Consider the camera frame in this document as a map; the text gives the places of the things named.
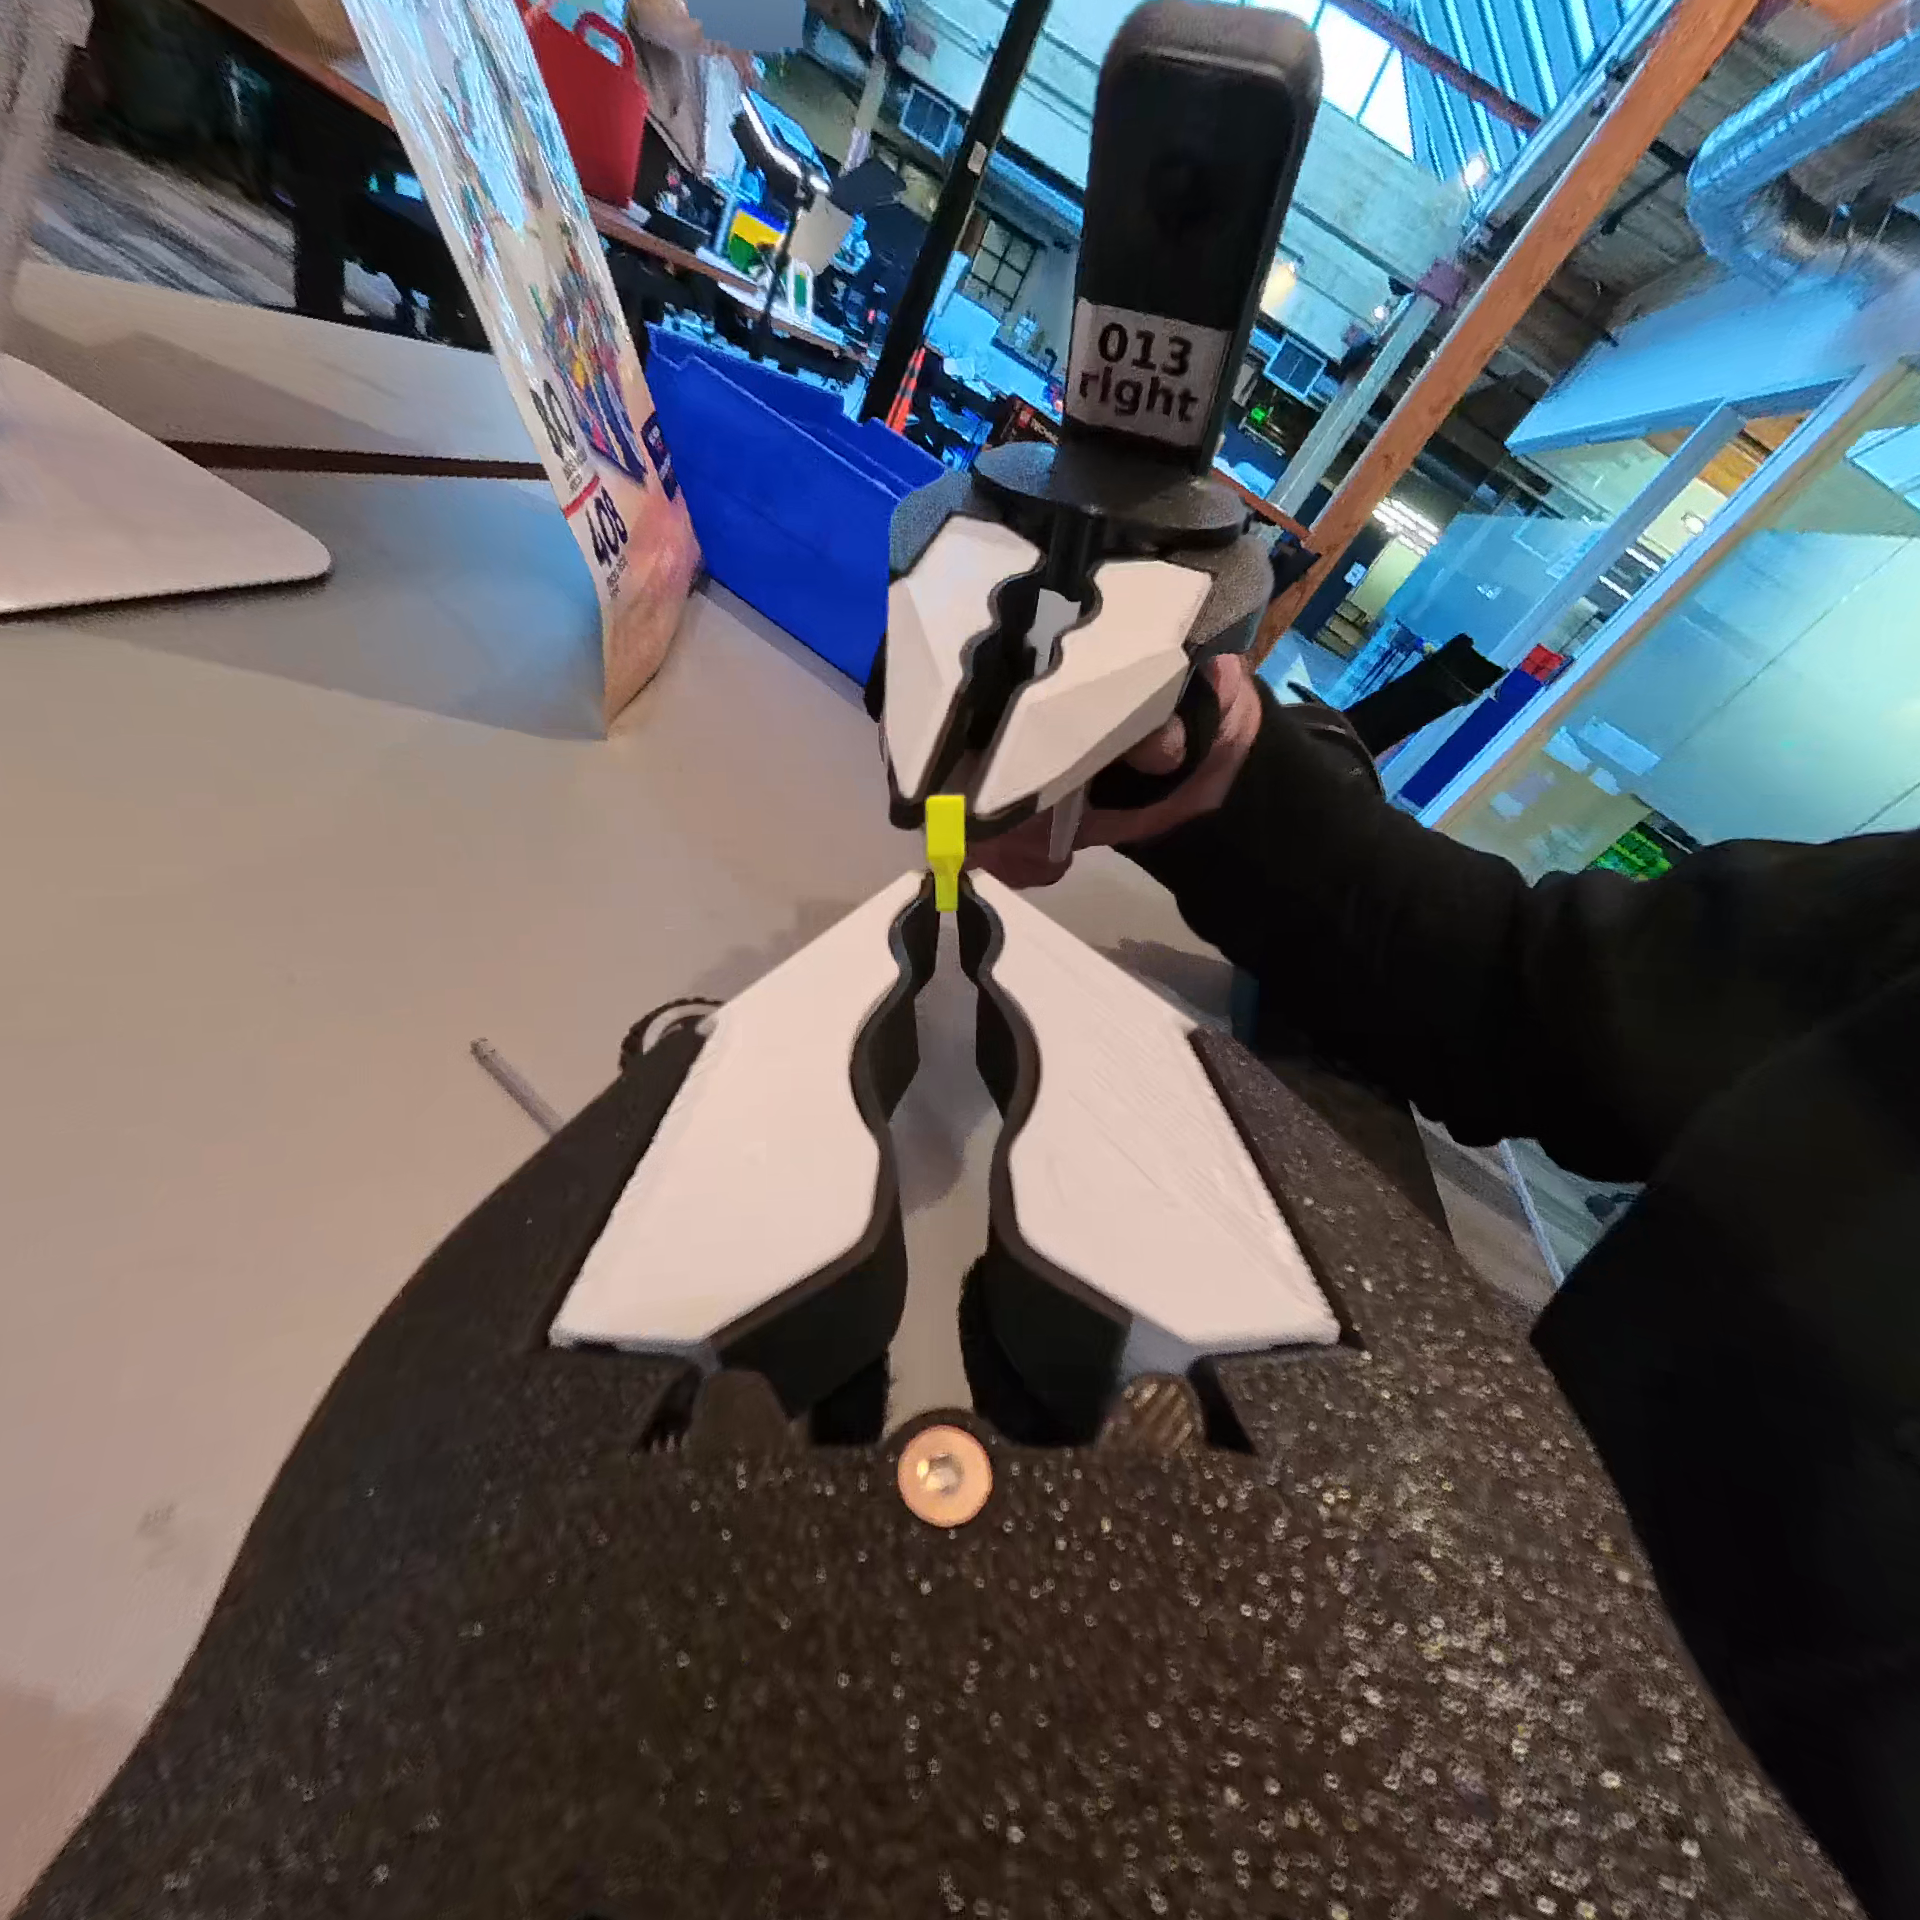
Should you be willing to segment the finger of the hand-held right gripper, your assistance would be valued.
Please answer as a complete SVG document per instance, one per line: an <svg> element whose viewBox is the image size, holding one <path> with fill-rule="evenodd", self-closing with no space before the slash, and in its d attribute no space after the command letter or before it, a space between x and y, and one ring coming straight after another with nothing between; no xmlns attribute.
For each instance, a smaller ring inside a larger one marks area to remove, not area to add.
<svg viewBox="0 0 1920 1920"><path fill-rule="evenodd" d="M1169 560L1096 572L1096 609L1021 685L971 785L975 826L1015 826L1086 787L1166 727L1191 675L1193 621L1211 579Z"/></svg>
<svg viewBox="0 0 1920 1920"><path fill-rule="evenodd" d="M882 640L880 743L896 799L919 807L966 738L975 649L994 634L997 595L1043 563L994 522L946 522L891 584Z"/></svg>

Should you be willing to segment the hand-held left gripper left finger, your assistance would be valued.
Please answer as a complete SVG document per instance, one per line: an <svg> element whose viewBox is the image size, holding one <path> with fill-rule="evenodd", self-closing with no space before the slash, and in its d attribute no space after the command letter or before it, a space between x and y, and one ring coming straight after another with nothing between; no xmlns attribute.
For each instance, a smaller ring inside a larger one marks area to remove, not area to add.
<svg viewBox="0 0 1920 1920"><path fill-rule="evenodd" d="M912 980L905 874L730 1000L614 1202L551 1328L559 1349L719 1353L721 1338L856 1250L880 1202L885 1120L858 1042Z"/></svg>

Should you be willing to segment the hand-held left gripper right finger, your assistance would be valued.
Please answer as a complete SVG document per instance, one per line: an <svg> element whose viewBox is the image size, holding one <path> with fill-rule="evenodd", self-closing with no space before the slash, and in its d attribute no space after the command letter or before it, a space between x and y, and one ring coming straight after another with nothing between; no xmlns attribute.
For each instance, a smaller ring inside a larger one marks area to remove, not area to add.
<svg viewBox="0 0 1920 1920"><path fill-rule="evenodd" d="M1015 1283L1121 1359L1326 1349L1342 1323L1209 1073L1201 1024L997 877L962 885L992 1225Z"/></svg>

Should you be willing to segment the thin grey plastic rod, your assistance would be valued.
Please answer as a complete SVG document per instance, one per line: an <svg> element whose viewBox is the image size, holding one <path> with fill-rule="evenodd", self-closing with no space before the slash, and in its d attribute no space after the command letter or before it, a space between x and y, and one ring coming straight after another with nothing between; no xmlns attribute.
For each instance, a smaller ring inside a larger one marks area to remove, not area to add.
<svg viewBox="0 0 1920 1920"><path fill-rule="evenodd" d="M472 1041L469 1055L490 1083L498 1088L515 1108L542 1131L542 1136L551 1139L562 1129L566 1116L498 1051L493 1041Z"/></svg>

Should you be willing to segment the person's right forearm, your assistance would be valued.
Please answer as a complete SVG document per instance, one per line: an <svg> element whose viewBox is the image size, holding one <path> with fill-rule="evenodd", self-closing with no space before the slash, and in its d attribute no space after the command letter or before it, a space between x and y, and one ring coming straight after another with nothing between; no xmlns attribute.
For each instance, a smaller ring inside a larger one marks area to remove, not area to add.
<svg viewBox="0 0 1920 1920"><path fill-rule="evenodd" d="M1466 1146L1654 1185L1685 1154L1917 1204L1917 832L1525 881L1418 826L1334 712L1256 690L1216 800L1128 845L1310 1051Z"/></svg>

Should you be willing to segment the person's right hand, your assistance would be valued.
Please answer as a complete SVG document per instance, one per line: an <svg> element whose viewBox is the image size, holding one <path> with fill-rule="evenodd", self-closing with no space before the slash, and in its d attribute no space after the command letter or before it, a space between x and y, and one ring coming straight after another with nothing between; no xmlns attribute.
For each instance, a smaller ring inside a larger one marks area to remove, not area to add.
<svg viewBox="0 0 1920 1920"><path fill-rule="evenodd" d="M1143 737L1122 760L1147 783L1169 792L1145 807L1086 805L1065 842L1054 840L1049 818L1037 816L1007 835L970 845L970 866L1021 891L1045 890L1069 875L1075 857L1090 849L1134 852L1222 811L1263 731L1263 683L1246 656L1214 656L1203 672L1211 685L1216 731L1207 754L1186 764L1186 729L1174 715Z"/></svg>

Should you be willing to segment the blue plastic storage bin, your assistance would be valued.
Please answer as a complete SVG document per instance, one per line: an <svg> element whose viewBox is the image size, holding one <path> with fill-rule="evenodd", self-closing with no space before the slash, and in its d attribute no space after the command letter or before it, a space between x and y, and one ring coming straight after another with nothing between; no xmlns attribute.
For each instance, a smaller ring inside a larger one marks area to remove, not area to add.
<svg viewBox="0 0 1920 1920"><path fill-rule="evenodd" d="M854 683L880 649L896 505L946 477L840 392L650 329L647 385L710 575Z"/></svg>

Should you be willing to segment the black pole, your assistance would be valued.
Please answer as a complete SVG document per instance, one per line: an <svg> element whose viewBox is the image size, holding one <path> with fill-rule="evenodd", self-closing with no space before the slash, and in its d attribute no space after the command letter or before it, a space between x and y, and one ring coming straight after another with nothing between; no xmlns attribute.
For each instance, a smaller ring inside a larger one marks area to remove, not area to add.
<svg viewBox="0 0 1920 1920"><path fill-rule="evenodd" d="M858 419L896 428L905 419L905 385L917 352L923 349L933 309L958 249L977 192L1000 146L1007 115L1029 68L1051 2L1013 2L985 64L975 106L949 177L935 204L929 234L905 280L904 300L882 337L879 361L863 395Z"/></svg>

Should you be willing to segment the printed construction toy box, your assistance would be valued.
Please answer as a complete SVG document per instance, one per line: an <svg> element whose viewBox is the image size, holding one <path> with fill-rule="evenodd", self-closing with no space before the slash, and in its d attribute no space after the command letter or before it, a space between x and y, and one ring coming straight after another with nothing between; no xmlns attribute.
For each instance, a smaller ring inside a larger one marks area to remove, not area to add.
<svg viewBox="0 0 1920 1920"><path fill-rule="evenodd" d="M703 552L535 47L507 2L345 12L589 563L610 729L663 668Z"/></svg>

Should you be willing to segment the red plastic tote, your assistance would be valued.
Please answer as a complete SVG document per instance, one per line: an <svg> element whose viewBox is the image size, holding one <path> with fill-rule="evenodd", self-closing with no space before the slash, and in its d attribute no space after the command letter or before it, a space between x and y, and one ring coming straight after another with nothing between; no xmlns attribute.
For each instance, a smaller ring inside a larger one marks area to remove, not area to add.
<svg viewBox="0 0 1920 1920"><path fill-rule="evenodd" d="M535 53L584 192L627 209L641 175L650 91L633 37L614 5L529 2L520 24Z"/></svg>

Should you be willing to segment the white book stand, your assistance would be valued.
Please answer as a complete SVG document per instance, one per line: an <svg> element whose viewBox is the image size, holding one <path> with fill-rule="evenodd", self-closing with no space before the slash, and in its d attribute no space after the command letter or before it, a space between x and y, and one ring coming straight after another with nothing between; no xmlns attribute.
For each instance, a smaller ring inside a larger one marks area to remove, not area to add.
<svg viewBox="0 0 1920 1920"><path fill-rule="evenodd" d="M6 356L3 617L328 579L305 529Z"/></svg>

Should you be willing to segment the wooden post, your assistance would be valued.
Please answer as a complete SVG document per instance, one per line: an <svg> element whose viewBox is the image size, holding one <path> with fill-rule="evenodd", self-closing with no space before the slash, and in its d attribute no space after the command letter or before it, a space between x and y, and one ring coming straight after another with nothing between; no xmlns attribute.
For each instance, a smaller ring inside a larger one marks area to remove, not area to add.
<svg viewBox="0 0 1920 1920"><path fill-rule="evenodd" d="M1281 593L1250 643L1257 671L1336 569L1376 505L1415 465L1439 426L1454 412L1496 349L1525 319L1573 248L1595 227L1613 197L1639 164L1666 122L1713 72L1754 15L1751 2L1674 5L1645 61L1621 84L1607 113L1558 177L1489 280L1458 312L1424 370L1409 385L1382 431L1313 522L1303 548L1313 560Z"/></svg>

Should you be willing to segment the silver air duct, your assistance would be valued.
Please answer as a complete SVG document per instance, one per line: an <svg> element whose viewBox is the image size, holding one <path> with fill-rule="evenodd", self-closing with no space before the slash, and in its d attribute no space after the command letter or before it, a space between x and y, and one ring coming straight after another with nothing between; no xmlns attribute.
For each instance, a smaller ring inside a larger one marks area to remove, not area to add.
<svg viewBox="0 0 1920 1920"><path fill-rule="evenodd" d="M1919 269L1919 5L1883 5L1699 149L1687 218L1705 257L1769 288L1881 295Z"/></svg>

